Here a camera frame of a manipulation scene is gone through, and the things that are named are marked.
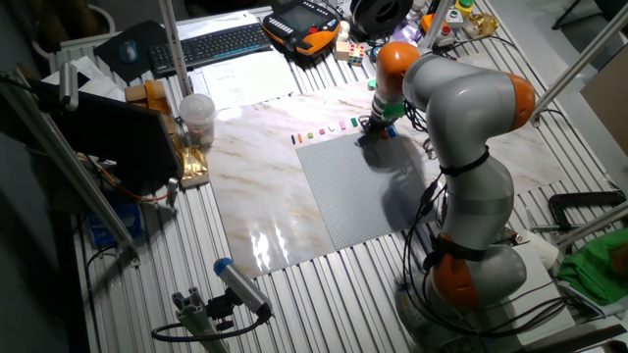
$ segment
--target plastic cup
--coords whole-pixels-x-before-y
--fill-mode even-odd
[[[217,112],[211,98],[203,94],[190,94],[181,102],[179,114],[194,143],[207,147],[214,142]]]

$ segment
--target orange handheld controller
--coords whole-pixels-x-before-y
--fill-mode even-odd
[[[262,27],[287,50],[314,55],[334,40],[340,21],[317,4],[292,1],[264,18]]]

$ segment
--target computer screen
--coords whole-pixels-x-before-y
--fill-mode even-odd
[[[59,97],[57,85],[29,84]],[[115,161],[122,181],[181,178],[181,160],[159,112],[84,92],[78,100],[75,111],[52,114],[73,150]]]

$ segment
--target slotted metal table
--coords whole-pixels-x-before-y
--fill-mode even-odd
[[[477,0],[476,13],[490,13],[498,18],[491,4]],[[270,8],[252,10],[258,17],[270,14]],[[459,33],[460,39],[466,39]],[[516,46],[506,25],[496,35]],[[127,86],[107,65],[95,57],[93,49],[110,36],[92,37],[64,43],[62,51],[51,60],[52,72],[61,63],[89,56],[98,68],[121,89]],[[455,49],[455,56],[487,53],[495,66],[526,77],[536,89],[537,98],[548,87],[531,67],[525,55],[504,43],[486,39]],[[341,84],[373,78],[374,66],[351,68],[338,63],[333,55],[309,59],[298,66],[288,61],[298,92],[308,93]],[[152,79],[151,73],[131,83]],[[163,79],[168,87],[171,107],[178,115],[182,100],[174,77]],[[549,108],[561,111],[555,103]],[[605,170],[568,118],[543,113],[538,134],[564,169],[567,179],[516,196],[508,227],[521,230],[531,226],[526,209],[536,224],[551,224],[548,199],[556,193],[610,191]],[[156,190],[155,195],[164,190]],[[181,190],[175,216],[169,220],[171,207],[166,201],[149,205],[155,213],[146,213],[147,234],[137,241],[141,266],[132,268],[114,256],[96,259],[88,272],[87,259],[97,248],[89,241],[86,228],[75,235],[79,280],[83,295],[85,323],[92,352],[202,352],[198,343],[155,341],[150,331],[175,323],[171,294],[197,286],[209,299],[222,295],[225,286],[213,274],[216,259],[231,257],[211,183]],[[609,208],[587,207],[567,211],[573,224],[583,224]],[[610,230],[618,229],[611,225]],[[438,233],[434,225],[420,229],[421,239],[415,251],[422,258],[429,244],[427,236]],[[576,248],[602,235],[597,231],[576,242]],[[255,283],[272,301],[276,318],[253,332],[227,340],[233,352],[408,352],[416,349],[394,308],[396,278],[401,276],[401,233],[381,236],[350,248],[257,277]],[[235,327],[245,328],[254,318],[245,308],[236,308]],[[176,334],[183,335],[182,329]]]

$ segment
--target black keyboard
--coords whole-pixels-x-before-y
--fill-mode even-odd
[[[270,50],[271,41],[261,24],[242,25],[182,40],[181,47],[187,68],[200,67],[233,59],[242,55]],[[175,71],[169,44],[148,50],[153,74],[165,75]]]

